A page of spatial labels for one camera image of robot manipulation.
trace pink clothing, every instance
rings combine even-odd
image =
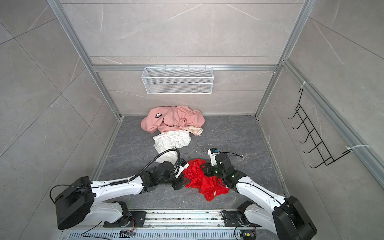
[[[141,128],[151,133],[155,133],[156,129],[160,132],[187,130],[200,135],[204,123],[203,114],[188,106],[158,107],[149,111],[148,116],[141,121]]]

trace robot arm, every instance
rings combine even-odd
[[[163,162],[146,171],[157,157],[168,151],[178,153],[176,166]],[[317,233],[316,227],[296,198],[285,198],[260,186],[245,173],[235,170],[228,155],[220,153],[217,148],[208,150],[208,154],[211,162],[200,167],[204,174],[207,177],[217,176],[227,188],[253,201],[246,201],[237,209],[236,221],[239,224],[260,225],[277,234],[280,240],[309,240]],[[131,217],[126,204],[104,201],[152,191],[159,184],[171,183],[178,190],[189,183],[182,173],[189,165],[180,159],[177,149],[169,149],[157,157],[138,174],[129,178],[91,182],[88,177],[81,177],[76,180],[55,198],[58,228],[67,229],[85,220],[106,221],[110,227],[126,226]]]
[[[211,163],[201,166],[206,176],[217,176],[236,192],[250,198],[237,209],[241,225],[255,223],[275,233],[280,240],[309,240],[317,229],[299,200],[277,195],[235,170],[226,153],[216,148],[208,151]]]

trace tile wall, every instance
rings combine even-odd
[[[277,64],[301,0],[62,0],[94,64]],[[253,115],[272,72],[214,73],[213,93],[145,92],[140,72],[100,72],[122,114],[189,105]]]
[[[2,1],[0,72],[0,239],[57,239],[47,192],[92,174],[116,118],[45,0]]]
[[[308,132],[303,125],[293,129],[301,123],[297,115],[288,119],[295,114],[299,89],[297,80],[283,70],[260,117],[289,194],[301,201],[317,227],[314,239],[381,239],[384,210],[377,206],[384,191],[360,159],[349,153],[328,166],[310,167],[322,159],[316,150],[304,153],[314,144],[310,138],[300,143]],[[332,156],[341,156],[347,146],[343,138],[305,92],[300,103]],[[320,142],[316,133],[311,135]],[[329,157],[325,147],[320,145],[319,149]]]
[[[381,0],[319,0],[290,56],[381,159],[383,10]]]
[[[290,60],[344,119],[384,159],[383,1],[318,0]],[[318,228],[316,239],[382,239],[384,191],[350,153],[321,163],[295,113],[300,84],[283,71],[260,121],[286,182]],[[301,103],[334,157],[347,144],[304,93]],[[324,148],[320,151],[327,158]]]

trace wire basket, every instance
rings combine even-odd
[[[146,67],[141,76],[148,94],[212,93],[211,67]]]

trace clothing pile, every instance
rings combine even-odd
[[[188,163],[189,167],[183,171],[185,178],[191,180],[191,182],[186,185],[187,188],[200,189],[199,193],[203,194],[208,202],[212,201],[218,195],[229,192],[228,188],[221,186],[223,183],[219,182],[216,176],[207,177],[204,175],[200,165],[207,163],[206,161],[195,159]]]
[[[203,114],[199,110],[191,110],[188,106],[152,108],[147,117],[141,121],[141,128],[147,132],[161,134],[153,137],[158,153],[171,148],[188,146],[191,141],[189,133],[195,136],[203,132],[201,126],[205,123]],[[177,161],[176,152],[167,152],[160,156],[156,162]]]

